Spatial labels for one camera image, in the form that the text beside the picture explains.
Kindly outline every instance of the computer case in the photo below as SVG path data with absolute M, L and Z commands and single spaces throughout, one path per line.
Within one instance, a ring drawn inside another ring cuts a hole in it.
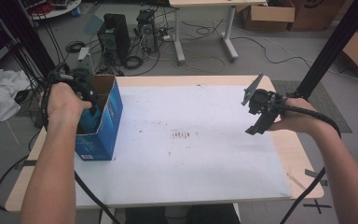
M 103 56 L 114 64 L 123 64 L 131 46 L 126 17 L 120 14 L 105 14 L 104 23 L 98 31 Z

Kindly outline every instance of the white cloth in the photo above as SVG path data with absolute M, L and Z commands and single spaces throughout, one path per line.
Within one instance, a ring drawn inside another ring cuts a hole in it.
M 15 115 L 20 106 L 14 101 L 18 91 L 30 86 L 30 80 L 23 71 L 0 70 L 0 121 Z

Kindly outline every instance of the finger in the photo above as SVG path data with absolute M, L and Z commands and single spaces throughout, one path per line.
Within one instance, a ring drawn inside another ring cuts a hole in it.
M 90 109 L 92 107 L 92 104 L 90 101 L 83 101 L 83 108 L 84 109 Z

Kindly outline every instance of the forearm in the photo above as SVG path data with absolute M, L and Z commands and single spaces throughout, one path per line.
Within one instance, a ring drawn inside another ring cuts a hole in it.
M 324 159 L 339 222 L 358 223 L 358 163 L 329 125 L 311 135 Z
M 75 223 L 76 120 L 52 119 L 25 194 L 21 223 Z

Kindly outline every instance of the desk leg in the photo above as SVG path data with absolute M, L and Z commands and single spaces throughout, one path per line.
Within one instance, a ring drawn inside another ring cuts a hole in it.
M 225 45 L 228 49 L 228 52 L 231 56 L 231 62 L 234 62 L 234 60 L 239 58 L 237 51 L 234 49 L 234 46 L 232 46 L 231 40 L 229 39 L 229 35 L 231 33 L 232 22 L 234 20 L 234 14 L 235 14 L 235 7 L 230 7 L 228 10 L 226 32 L 222 33 L 223 42 L 225 43 Z
M 175 45 L 178 64 L 182 65 L 185 63 L 185 54 L 183 53 L 179 37 L 179 8 L 175 9 L 175 35 L 173 36 L 173 44 Z
M 109 208 L 109 211 L 113 214 L 113 216 L 115 215 L 115 208 Z M 114 224 L 114 223 L 112 219 L 110 219 L 110 217 L 103 211 L 100 224 Z

